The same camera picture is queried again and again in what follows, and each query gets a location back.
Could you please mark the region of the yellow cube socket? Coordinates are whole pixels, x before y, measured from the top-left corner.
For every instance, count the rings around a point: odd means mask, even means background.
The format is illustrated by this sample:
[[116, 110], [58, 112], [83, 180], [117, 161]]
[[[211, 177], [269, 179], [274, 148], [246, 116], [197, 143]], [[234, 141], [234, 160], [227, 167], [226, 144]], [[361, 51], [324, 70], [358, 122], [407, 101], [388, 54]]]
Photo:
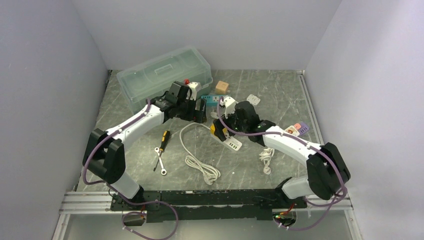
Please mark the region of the yellow cube socket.
[[220, 142], [224, 142], [229, 137], [228, 130], [218, 122], [214, 122], [210, 126], [210, 133], [211, 135], [216, 138]]

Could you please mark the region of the white power strip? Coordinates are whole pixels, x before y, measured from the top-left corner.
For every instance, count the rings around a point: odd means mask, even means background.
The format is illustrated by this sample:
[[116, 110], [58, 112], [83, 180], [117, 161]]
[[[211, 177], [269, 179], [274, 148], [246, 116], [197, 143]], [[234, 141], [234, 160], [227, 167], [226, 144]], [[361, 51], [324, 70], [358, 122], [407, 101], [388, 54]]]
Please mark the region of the white power strip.
[[213, 139], [215, 139], [218, 143], [220, 143], [220, 144], [222, 144], [223, 146], [225, 146], [227, 149], [229, 149], [229, 150], [231, 150], [231, 151], [233, 151], [233, 152], [237, 152], [237, 151], [239, 151], [241, 148], [242, 148], [242, 146], [243, 146], [243, 144], [239, 141], [239, 140], [237, 140], [235, 137], [233, 137], [233, 136], [228, 136], [228, 138], [227, 138], [227, 140], [226, 141], [224, 141], [224, 142], [221, 142], [221, 141], [219, 141], [219, 140], [217, 140], [215, 137], [213, 137], [211, 134], [210, 134], [210, 136], [213, 138]]

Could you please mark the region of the teal power strip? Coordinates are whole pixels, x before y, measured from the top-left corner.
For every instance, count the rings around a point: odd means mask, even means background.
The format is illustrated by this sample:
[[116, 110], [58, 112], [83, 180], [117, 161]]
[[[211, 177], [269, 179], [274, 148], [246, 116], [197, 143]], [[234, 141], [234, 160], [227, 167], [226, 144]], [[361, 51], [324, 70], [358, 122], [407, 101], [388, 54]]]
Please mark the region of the teal power strip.
[[201, 99], [205, 100], [206, 106], [216, 106], [220, 98], [225, 98], [226, 95], [202, 95]]

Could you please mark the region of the white plug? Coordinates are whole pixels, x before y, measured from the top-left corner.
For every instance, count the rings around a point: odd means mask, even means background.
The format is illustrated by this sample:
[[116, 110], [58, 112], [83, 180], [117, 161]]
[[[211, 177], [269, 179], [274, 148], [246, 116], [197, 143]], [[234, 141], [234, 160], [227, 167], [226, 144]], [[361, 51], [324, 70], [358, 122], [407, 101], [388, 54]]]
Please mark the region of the white plug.
[[261, 102], [261, 99], [253, 94], [250, 94], [246, 100], [253, 106], [257, 106]]

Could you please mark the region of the beige cube plug adapter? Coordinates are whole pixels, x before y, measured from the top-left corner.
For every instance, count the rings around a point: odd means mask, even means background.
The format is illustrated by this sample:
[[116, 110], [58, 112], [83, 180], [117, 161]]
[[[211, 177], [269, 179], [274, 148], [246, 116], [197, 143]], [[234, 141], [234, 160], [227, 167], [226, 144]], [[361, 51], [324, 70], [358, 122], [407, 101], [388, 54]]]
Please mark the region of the beige cube plug adapter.
[[230, 92], [230, 85], [227, 82], [219, 81], [214, 89], [217, 95], [226, 95]]

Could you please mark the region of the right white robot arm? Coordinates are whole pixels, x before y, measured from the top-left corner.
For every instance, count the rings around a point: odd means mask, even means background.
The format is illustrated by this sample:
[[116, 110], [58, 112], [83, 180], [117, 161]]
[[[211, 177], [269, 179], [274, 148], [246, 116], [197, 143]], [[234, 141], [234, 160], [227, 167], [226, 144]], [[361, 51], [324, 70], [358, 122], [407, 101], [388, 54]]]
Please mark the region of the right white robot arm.
[[213, 121], [211, 133], [220, 141], [234, 135], [245, 136], [253, 143], [291, 157], [306, 168], [306, 175], [287, 178], [276, 187], [284, 198], [293, 200], [315, 195], [322, 200], [334, 198], [339, 202], [347, 195], [346, 182], [351, 174], [333, 143], [318, 144], [288, 133], [275, 123], [260, 119], [249, 101], [221, 97], [217, 111], [223, 113]]

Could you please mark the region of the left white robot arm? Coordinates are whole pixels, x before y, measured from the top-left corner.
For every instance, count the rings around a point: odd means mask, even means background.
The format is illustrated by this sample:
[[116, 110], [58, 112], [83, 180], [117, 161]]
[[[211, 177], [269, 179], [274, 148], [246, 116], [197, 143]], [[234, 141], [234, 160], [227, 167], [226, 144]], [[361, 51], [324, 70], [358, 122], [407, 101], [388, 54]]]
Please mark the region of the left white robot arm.
[[107, 130], [94, 129], [82, 160], [82, 180], [86, 185], [108, 184], [132, 203], [144, 202], [144, 189], [126, 173], [126, 151], [151, 129], [169, 119], [204, 123], [206, 102], [199, 98], [199, 82], [174, 81], [169, 90], [153, 99], [138, 113]]

